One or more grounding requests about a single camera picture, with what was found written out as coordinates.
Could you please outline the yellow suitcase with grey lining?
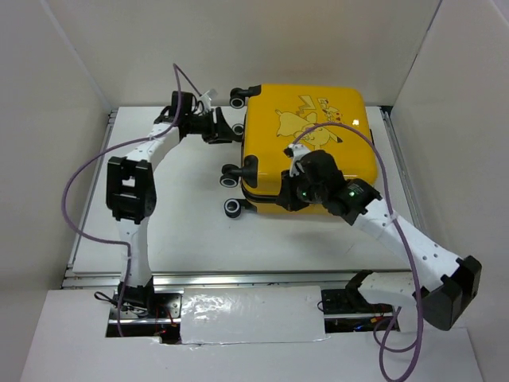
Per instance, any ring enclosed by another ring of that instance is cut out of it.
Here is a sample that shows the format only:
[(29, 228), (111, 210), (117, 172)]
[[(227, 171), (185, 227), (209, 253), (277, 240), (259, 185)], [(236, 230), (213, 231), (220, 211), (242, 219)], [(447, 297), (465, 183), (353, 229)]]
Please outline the yellow suitcase with grey lining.
[(378, 197), (371, 130), (354, 88), (262, 84), (232, 89), (230, 105), (247, 111), (233, 128), (242, 162), (224, 165), (220, 177), (243, 192), (224, 202), (228, 217), (251, 210), (351, 219)]

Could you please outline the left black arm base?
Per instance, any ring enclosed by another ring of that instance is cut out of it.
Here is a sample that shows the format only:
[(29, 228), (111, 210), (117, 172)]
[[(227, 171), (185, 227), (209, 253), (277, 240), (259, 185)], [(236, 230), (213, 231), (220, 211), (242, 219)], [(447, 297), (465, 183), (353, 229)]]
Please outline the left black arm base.
[(94, 298), (110, 305), (107, 338), (158, 337), (163, 344), (181, 343), (182, 294), (155, 294), (152, 309), (126, 302), (118, 310), (117, 295), (110, 297), (101, 291), (96, 291)]

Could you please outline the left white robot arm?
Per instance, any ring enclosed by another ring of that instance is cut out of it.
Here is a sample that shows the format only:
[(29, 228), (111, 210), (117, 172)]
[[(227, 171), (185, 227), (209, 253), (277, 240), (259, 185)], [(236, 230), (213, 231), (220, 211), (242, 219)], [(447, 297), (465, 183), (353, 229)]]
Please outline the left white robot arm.
[(161, 110), (140, 144), (128, 155), (108, 160), (106, 204), (117, 222), (119, 241), (126, 245), (119, 306), (128, 304), (140, 318), (157, 311), (148, 256), (148, 223), (157, 204), (157, 166), (189, 134), (199, 135), (208, 144), (221, 144), (240, 142), (243, 133), (241, 123), (228, 123), (221, 108), (211, 107), (204, 96), (174, 92), (172, 103)]

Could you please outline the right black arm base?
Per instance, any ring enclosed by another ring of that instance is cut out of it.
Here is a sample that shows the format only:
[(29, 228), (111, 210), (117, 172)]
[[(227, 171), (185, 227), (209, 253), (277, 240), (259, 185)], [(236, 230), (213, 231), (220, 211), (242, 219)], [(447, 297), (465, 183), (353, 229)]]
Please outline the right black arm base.
[(387, 304), (371, 304), (358, 291), (361, 282), (373, 271), (358, 272), (342, 288), (322, 289), (317, 309), (324, 315), (326, 333), (354, 333), (387, 328), (394, 308)]

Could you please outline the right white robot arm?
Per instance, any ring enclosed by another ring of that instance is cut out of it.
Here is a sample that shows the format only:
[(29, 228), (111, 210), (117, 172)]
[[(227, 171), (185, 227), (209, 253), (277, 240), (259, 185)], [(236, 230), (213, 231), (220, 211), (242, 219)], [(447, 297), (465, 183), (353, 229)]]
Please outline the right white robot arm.
[(481, 263), (441, 247), (413, 224), (390, 210), (389, 201), (362, 179), (347, 180), (332, 155), (291, 144), (291, 160), (281, 173), (277, 205), (297, 212), (321, 205), (344, 222), (371, 236), (407, 263), (412, 275), (361, 271), (349, 283), (347, 302), (356, 312), (373, 304), (419, 305), (431, 326), (447, 331), (477, 296)]

